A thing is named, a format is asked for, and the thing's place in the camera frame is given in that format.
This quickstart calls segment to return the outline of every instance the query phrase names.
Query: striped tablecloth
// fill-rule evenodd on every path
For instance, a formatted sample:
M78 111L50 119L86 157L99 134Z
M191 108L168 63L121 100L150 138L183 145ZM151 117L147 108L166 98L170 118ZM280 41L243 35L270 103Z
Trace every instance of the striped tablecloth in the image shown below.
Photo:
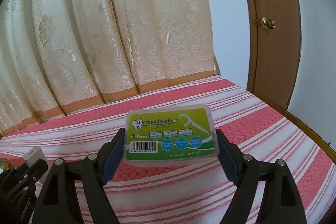
M110 141L132 109L208 104L216 128L243 153L284 159L297 183L309 224L318 223L336 196L336 167L301 130L260 99L214 76L110 103L31 126L0 140L0 156L14 164L33 146L50 161L83 159ZM83 185L76 183L86 223L93 223ZM247 223L254 223L263 195L260 182ZM236 187L218 160L204 165L137 168L121 162L105 187L121 223L219 223Z

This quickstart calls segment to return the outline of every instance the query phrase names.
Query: curtain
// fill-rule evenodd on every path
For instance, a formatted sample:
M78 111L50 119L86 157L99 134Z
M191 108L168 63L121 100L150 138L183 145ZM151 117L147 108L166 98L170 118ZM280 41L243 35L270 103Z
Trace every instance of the curtain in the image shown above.
M214 75L208 0L4 0L0 131Z

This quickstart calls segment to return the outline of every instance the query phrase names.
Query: barcode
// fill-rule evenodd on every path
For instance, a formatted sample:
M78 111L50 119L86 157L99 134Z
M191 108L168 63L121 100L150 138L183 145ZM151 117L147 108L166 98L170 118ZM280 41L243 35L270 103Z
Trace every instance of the barcode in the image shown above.
M130 142L130 153L158 153L158 141Z

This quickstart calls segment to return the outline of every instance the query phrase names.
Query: dental floss box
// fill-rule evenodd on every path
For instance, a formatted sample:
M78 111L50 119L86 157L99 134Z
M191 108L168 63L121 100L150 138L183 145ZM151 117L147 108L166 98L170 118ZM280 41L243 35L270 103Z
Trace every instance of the dental floss box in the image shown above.
M123 159L139 167L207 163L220 152L208 105L132 110Z

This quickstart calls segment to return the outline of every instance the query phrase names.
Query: product label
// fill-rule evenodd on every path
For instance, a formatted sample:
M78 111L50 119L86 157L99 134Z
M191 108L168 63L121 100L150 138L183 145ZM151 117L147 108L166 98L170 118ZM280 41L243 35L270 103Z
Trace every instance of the product label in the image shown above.
M175 160L214 153L204 108L133 114L129 118L128 160Z

